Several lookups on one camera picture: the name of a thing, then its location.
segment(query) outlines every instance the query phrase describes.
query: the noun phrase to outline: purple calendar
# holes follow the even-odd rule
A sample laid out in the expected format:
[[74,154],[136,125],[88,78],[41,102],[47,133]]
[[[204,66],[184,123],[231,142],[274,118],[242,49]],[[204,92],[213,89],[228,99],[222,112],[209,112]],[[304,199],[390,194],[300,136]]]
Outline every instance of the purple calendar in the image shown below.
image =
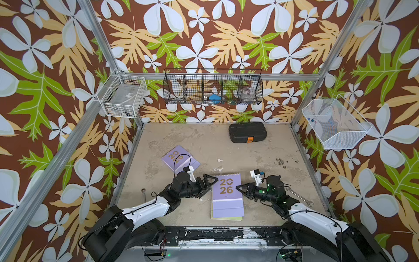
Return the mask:
[[216,177],[218,181],[212,186],[212,217],[243,217],[243,196],[236,189],[236,186],[241,185],[241,175],[229,174]]
[[229,174],[216,176],[218,181],[212,186],[212,200],[238,200],[243,199],[242,194],[236,190],[241,185],[240,174]]
[[170,169],[173,171],[173,165],[175,165],[175,173],[180,172],[185,166],[189,165],[189,157],[191,157],[191,166],[194,167],[194,169],[197,169],[201,163],[199,163],[196,159],[193,158],[192,154],[186,151],[183,147],[180,145],[177,145],[175,148],[170,150],[167,154],[164,155],[164,157],[161,158],[163,162],[170,167]]

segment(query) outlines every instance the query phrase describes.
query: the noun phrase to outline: white wire basket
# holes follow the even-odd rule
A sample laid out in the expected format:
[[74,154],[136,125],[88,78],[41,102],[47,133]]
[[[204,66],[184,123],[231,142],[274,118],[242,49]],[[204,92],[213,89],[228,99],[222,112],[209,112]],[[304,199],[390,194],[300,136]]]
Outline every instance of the white wire basket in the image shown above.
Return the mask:
[[110,77],[100,103],[107,116],[136,118],[147,86],[144,77],[116,75]]
[[304,117],[325,150],[352,149],[372,128],[372,124],[349,102],[346,104],[365,122],[360,123],[338,98],[314,99],[303,109]]

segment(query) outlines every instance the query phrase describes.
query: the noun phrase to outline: white flower pattern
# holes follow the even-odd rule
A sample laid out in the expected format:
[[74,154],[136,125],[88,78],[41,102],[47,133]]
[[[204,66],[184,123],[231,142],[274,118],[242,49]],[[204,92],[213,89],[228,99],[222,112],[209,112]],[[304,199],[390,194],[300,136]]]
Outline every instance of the white flower pattern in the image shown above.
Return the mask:
[[247,59],[249,59],[249,55],[248,54],[246,54],[243,59],[241,59],[241,56],[236,55],[236,60],[235,61],[237,63],[234,63],[232,65],[232,68],[233,69],[236,69],[236,68],[240,67],[240,69],[244,69],[245,67],[249,67],[250,66],[250,63],[247,63],[246,62]]
[[106,119],[106,118],[103,119],[103,122],[105,122],[105,124],[106,124],[106,126],[105,126],[106,132],[112,132],[112,130],[113,130],[113,126],[115,124],[115,121],[114,120],[111,121],[111,119],[112,119],[111,116],[108,116],[108,119]]
[[194,28],[198,24],[199,30],[201,31],[201,33],[203,33],[204,24],[210,21],[208,18],[202,17],[204,14],[205,14],[205,9],[203,7],[200,7],[198,9],[198,13],[196,13],[195,10],[189,10],[188,16],[195,19],[189,22],[189,27]]
[[62,29],[62,42],[64,47],[71,48],[76,45],[77,38],[81,45],[89,52],[93,52],[93,47],[90,45],[86,33],[83,31],[82,24],[87,30],[92,31],[89,21],[83,9],[76,13],[76,0],[67,0],[68,8],[64,5],[62,0],[45,0],[57,12],[68,16],[67,23]]
[[214,117],[208,117],[205,118],[205,112],[200,110],[197,113],[197,118],[196,117],[188,117],[186,118],[186,123],[211,123],[212,121],[214,121]]
[[339,176],[339,181],[343,189],[353,196],[346,196],[343,200],[342,207],[345,210],[353,210],[362,204],[361,207],[361,223],[366,226],[370,233],[377,230],[377,221],[374,214],[371,212],[372,208],[375,212],[383,217],[389,218],[397,214],[398,202],[394,196],[388,194],[380,194],[372,197],[366,197],[367,193],[374,187],[376,179],[370,169],[361,171],[359,177],[358,191],[354,185],[344,176]]
[[62,218],[61,216],[62,216],[62,211],[57,210],[54,217],[55,223],[49,223],[43,227],[45,231],[49,231],[48,242],[51,241],[55,233],[57,233],[58,236],[62,236],[64,234],[64,227],[62,225],[67,223],[68,218],[70,217],[70,214],[66,213]]
[[235,14],[235,5],[230,0],[220,0],[212,10],[212,18],[215,20],[221,17],[222,13],[222,6],[224,5],[225,13],[228,17],[232,17]]
[[96,203],[103,199],[102,192],[94,187],[93,184],[102,180],[105,168],[103,166],[96,167],[92,176],[90,176],[90,163],[82,158],[74,164],[74,171],[83,181],[84,186],[68,184],[61,194],[61,201],[64,204],[71,204],[83,196],[79,211],[79,222],[83,224],[89,213],[90,203]]
[[161,32],[160,9],[163,10],[167,24],[173,32],[183,32],[184,24],[181,15],[165,5],[173,0],[134,0],[141,5],[153,5],[144,14],[144,24],[151,34],[158,36]]
[[32,14],[34,13],[34,21],[35,24],[42,28],[44,26],[44,23],[42,22],[42,19],[45,21],[49,20],[49,14],[44,9],[37,9],[36,7],[39,5],[39,0],[22,0],[25,4],[21,6],[21,13],[22,14]]
[[124,14],[124,10],[122,9],[120,3],[115,0],[103,0],[101,5],[101,12],[104,18],[109,19],[112,16],[108,5],[112,8],[117,16],[122,16]]
[[335,152],[340,152],[342,149],[331,149],[326,155],[326,160],[329,161],[330,159],[333,159],[333,162],[336,164],[339,163],[338,156],[335,154]]
[[152,58],[150,58],[148,55],[145,54],[144,55],[144,60],[147,62],[147,63],[144,63],[144,67],[145,68],[150,68],[152,66],[154,72],[156,71],[156,69],[159,66],[162,66],[162,63],[156,62],[157,55],[155,55],[155,54],[152,55]]
[[43,262],[68,262],[73,258],[70,252],[66,252],[70,245],[70,238],[66,238],[59,249],[56,257],[55,248],[53,246],[47,247],[42,255]]
[[212,47],[201,52],[201,49],[204,46],[204,38],[199,32],[194,34],[194,36],[191,39],[191,44],[192,48],[194,49],[193,51],[186,46],[181,46],[178,49],[176,49],[176,56],[179,59],[193,58],[193,60],[185,66],[186,72],[195,73],[198,68],[198,61],[200,61],[200,63],[206,71],[213,73],[214,65],[211,63],[211,61],[206,60],[204,58],[213,58],[218,52],[218,48]]
[[251,31],[255,36],[261,36],[268,26],[272,12],[275,10],[274,29],[278,33],[286,32],[291,25],[291,14],[281,6],[290,0],[251,0],[254,5],[269,5],[260,10],[251,22]]
[[380,144],[380,158],[381,161],[391,167],[399,167],[405,162],[403,155],[395,149],[392,145],[387,143],[392,140],[402,144],[412,144],[419,137],[419,128],[412,125],[400,125],[388,131],[388,122],[390,121],[390,108],[388,104],[384,104],[377,112],[375,117],[375,124],[378,127],[378,132],[373,126],[367,133],[376,139],[367,140],[360,144],[359,153],[363,156],[372,155]]
[[273,102],[268,101],[267,104],[268,105],[265,108],[266,109],[271,109],[272,111],[275,109],[275,107],[280,106],[278,99],[275,99]]
[[124,162],[124,163],[126,163],[128,161],[128,155],[131,152],[131,148],[132,148],[132,142],[131,142],[131,140],[128,140],[127,148],[128,148],[128,154],[126,154],[126,155],[124,155],[122,157],[122,162]]
[[[127,68],[127,66],[121,61],[121,60],[118,60],[117,58],[120,58],[123,54],[124,54],[124,49],[122,48],[122,47],[113,47],[112,49],[111,49],[111,51],[112,51],[112,54],[114,55],[114,58],[115,58],[115,63],[116,63],[116,65],[118,66],[118,68],[120,69],[120,70],[122,70],[122,71],[124,71],[124,72],[126,72],[126,73],[128,73],[129,72],[129,70],[128,70],[128,68]],[[109,63],[108,62],[106,62],[106,64],[105,64],[105,66],[106,67],[109,67]]]
[[71,128],[69,126],[63,127],[65,124],[65,117],[63,115],[61,115],[58,118],[58,126],[53,122],[53,121],[49,121],[49,125],[52,128],[51,133],[49,134],[49,138],[48,140],[53,140],[54,138],[56,138],[59,135],[59,142],[61,144],[63,144],[65,142],[65,134],[70,134],[71,133]]
[[338,5],[338,8],[336,9],[336,16],[340,17],[345,14],[346,10],[348,9],[348,2],[345,0],[325,0],[325,1],[334,1],[331,3],[326,9],[323,11],[323,14],[321,15],[321,19],[325,20],[328,19],[332,13],[333,10],[335,10],[335,6]]
[[253,117],[250,119],[250,122],[265,122],[265,123],[275,123],[279,121],[279,117],[270,118],[272,116],[272,111],[268,110],[263,114],[263,119],[260,117]]
[[[415,60],[419,57],[419,49],[410,49],[407,50],[404,54],[400,56],[398,59],[400,63],[407,64]],[[416,61],[416,63],[413,65],[412,69],[409,71],[409,74],[407,75],[407,79],[413,78],[419,74],[419,59]]]
[[[336,57],[333,59],[332,64],[330,65],[329,71],[333,71],[336,70],[340,67],[340,64],[342,63],[342,59],[343,57]],[[333,87],[333,85],[336,82],[336,77],[334,75],[332,75],[331,73],[329,73],[329,71],[326,73],[325,76],[325,85],[327,88],[331,88]]]
[[[0,221],[2,221],[7,215],[6,220],[0,225],[0,230],[3,225],[9,220],[13,212],[16,211],[18,206],[25,200],[28,192],[32,189],[36,181],[41,177],[43,170],[37,171],[29,181],[26,191],[23,197],[19,200],[18,193],[20,188],[20,176],[19,173],[14,170],[0,169],[0,201],[11,205],[9,208],[0,209]],[[41,204],[36,214],[32,217],[29,225],[32,227],[38,227],[48,220],[48,208],[46,205]]]
[[113,144],[115,142],[115,138],[112,137],[111,141],[109,141],[108,135],[104,134],[102,139],[105,142],[105,144],[99,146],[99,152],[101,152],[102,154],[105,153],[106,160],[109,160],[109,159],[111,159],[111,152],[110,151],[112,151],[114,153],[116,152],[115,147],[113,146]]
[[[90,92],[87,92],[83,88],[75,88],[71,92],[74,94],[74,96],[78,100],[81,100],[83,102],[86,102],[87,100],[89,100],[89,102],[87,102],[87,104],[86,104],[86,110],[87,110],[90,107],[90,105],[93,103],[93,100],[97,99],[96,94],[103,87],[103,83],[98,84],[98,89],[95,92],[95,77],[93,76],[93,74],[89,70],[86,70],[86,73],[84,74],[84,80],[85,80],[87,88],[89,88]],[[99,115],[102,116],[102,117],[105,116],[105,111],[103,110],[102,107],[99,110]]]
[[357,154],[356,149],[352,150],[352,152],[345,149],[345,153],[347,156],[345,156],[342,160],[343,162],[348,163],[349,169],[354,170],[354,164],[357,166],[361,164],[361,161],[355,158],[355,155]]
[[[321,184],[321,173],[319,170],[316,171],[316,180],[317,182],[319,182],[319,184]],[[321,190],[327,198],[329,198],[332,195],[332,191],[328,186],[321,186]]]
[[355,101],[356,97],[361,97],[361,96],[364,95],[364,91],[357,90],[358,87],[360,86],[360,84],[361,83],[358,83],[358,84],[355,84],[355,85],[354,84],[348,84],[350,92],[346,92],[343,97],[345,99],[348,99],[348,97],[349,97],[349,103],[352,104]]
[[18,16],[15,16],[12,20],[12,24],[25,40],[23,43],[18,37],[12,34],[10,31],[4,28],[0,28],[0,40],[13,51],[26,51],[23,55],[22,62],[25,68],[30,72],[36,72],[38,70],[38,64],[34,58],[34,55],[47,67],[53,69],[52,63],[49,58],[42,53],[46,52],[51,47],[51,42],[46,39],[39,39],[32,44],[31,32],[26,23]]
[[277,63],[276,65],[272,67],[273,74],[281,73],[287,66],[288,61],[290,61],[291,70],[294,73],[300,72],[301,62],[297,60],[297,58],[298,59],[305,58],[306,56],[308,56],[308,54],[311,53],[311,51],[313,51],[312,47],[307,47],[307,48],[304,48],[295,52],[297,48],[303,42],[303,39],[304,37],[301,32],[293,36],[288,44],[288,49],[290,51],[289,53],[282,46],[275,47],[274,49],[272,49],[272,51],[269,53],[270,59],[275,60],[275,59],[285,58],[284,60],[282,60],[281,62]]
[[361,59],[365,55],[377,38],[379,32],[381,32],[381,35],[380,40],[378,41],[378,51],[380,51],[381,54],[391,53],[396,47],[400,37],[400,30],[395,26],[388,25],[388,23],[397,21],[411,14],[419,6],[419,2],[417,0],[401,0],[388,15],[388,11],[393,3],[394,0],[380,1],[378,8],[380,20],[367,20],[356,26],[354,31],[356,37],[364,37],[369,34],[361,42],[355,57],[356,60]]
[[296,104],[298,102],[298,96],[301,95],[303,91],[300,89],[294,93],[294,87],[291,87],[288,93],[282,93],[281,97],[286,97],[286,99],[282,102],[283,105],[286,105],[290,102],[292,104]]
[[304,28],[303,28],[304,33],[307,32],[310,24],[317,21],[316,18],[312,17],[316,12],[317,12],[317,7],[312,8],[309,13],[307,12],[307,10],[301,10],[298,16],[301,17],[303,20],[296,22],[295,27],[299,28],[302,25],[304,25]]

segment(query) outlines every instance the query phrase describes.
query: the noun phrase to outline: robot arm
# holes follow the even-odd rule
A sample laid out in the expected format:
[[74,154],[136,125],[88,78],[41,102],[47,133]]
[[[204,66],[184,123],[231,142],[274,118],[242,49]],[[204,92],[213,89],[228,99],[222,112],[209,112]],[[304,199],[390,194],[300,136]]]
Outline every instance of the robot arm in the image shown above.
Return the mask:
[[203,178],[194,177],[192,166],[185,167],[153,200],[123,210],[110,207],[81,238],[82,244],[94,261],[113,262],[132,246],[161,243],[164,226],[155,218],[174,211],[182,198],[201,198],[218,181],[207,174]]
[[185,167],[156,198],[135,207],[124,208],[123,214],[134,223],[133,231],[148,221],[175,210],[180,205],[181,198],[201,198],[218,181],[218,178],[207,174],[204,174],[204,180],[200,177],[196,179],[193,171],[192,166]]
[[251,200],[268,201],[274,211],[288,221],[282,225],[284,244],[311,246],[341,262],[390,262],[371,233],[362,224],[346,223],[318,213],[285,193],[281,176],[268,176],[266,188],[260,182],[237,186]]

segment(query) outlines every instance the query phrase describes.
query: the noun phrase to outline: metal rail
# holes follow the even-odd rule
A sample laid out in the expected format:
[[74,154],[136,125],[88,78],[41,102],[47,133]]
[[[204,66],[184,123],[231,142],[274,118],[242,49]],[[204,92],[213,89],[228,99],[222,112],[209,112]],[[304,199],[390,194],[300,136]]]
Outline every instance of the metal rail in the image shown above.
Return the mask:
[[[126,73],[126,74],[141,76],[147,80],[163,80],[164,79],[164,73]],[[206,74],[195,73],[194,75],[206,75]],[[318,74],[260,74],[260,76],[262,80],[272,80],[272,81],[281,81],[281,80],[317,81],[320,79],[320,76]]]

